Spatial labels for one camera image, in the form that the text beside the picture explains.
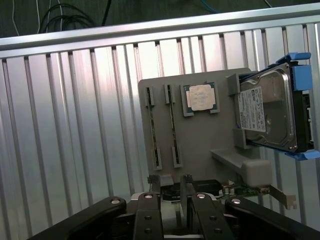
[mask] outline gray mounting plate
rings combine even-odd
[[[234,97],[229,96],[226,77],[233,74],[246,74],[248,68],[159,77],[144,79],[138,83],[143,132],[148,160],[149,174],[172,175],[175,183],[180,176],[192,175],[194,180],[217,179],[227,181],[235,179],[236,172],[230,167],[213,159],[212,149],[230,149],[238,152],[234,147],[233,129],[236,126]],[[187,114],[183,108],[186,105],[181,86],[195,86],[205,83],[214,83],[218,92],[219,112],[209,110],[195,111]],[[173,93],[173,116],[175,123],[176,142],[178,146],[180,165],[177,166],[173,154],[174,137],[168,92],[165,87],[170,85]],[[155,167],[150,112],[146,89],[151,91],[152,115],[156,149],[159,154],[160,167]],[[260,157],[259,149],[245,150],[251,159]]]

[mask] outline hard drive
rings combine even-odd
[[[240,82],[237,124],[247,141],[286,152],[313,149],[308,97],[293,91],[292,67],[283,63]]]

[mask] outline dark background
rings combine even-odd
[[[36,0],[15,1],[15,24],[20,35],[35,34],[38,29]],[[49,9],[50,0],[38,0],[40,18]],[[267,8],[264,0],[206,0],[220,13]],[[268,0],[273,7],[316,3],[316,0]],[[101,24],[107,0],[60,0],[74,5]],[[0,0],[0,38],[17,35],[12,23],[12,0]],[[63,9],[63,14],[74,14],[74,10]],[[173,19],[211,14],[200,0],[113,0],[106,25]],[[51,14],[60,15],[60,9]]]

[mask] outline blue cable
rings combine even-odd
[[[213,7],[211,7],[206,0],[201,0],[201,2],[203,3],[203,5],[205,5],[212,13],[214,14],[218,14],[219,12],[217,10],[215,10]]]

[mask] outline hard drive label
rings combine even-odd
[[[266,124],[261,86],[240,92],[238,102],[241,128],[265,132]]]

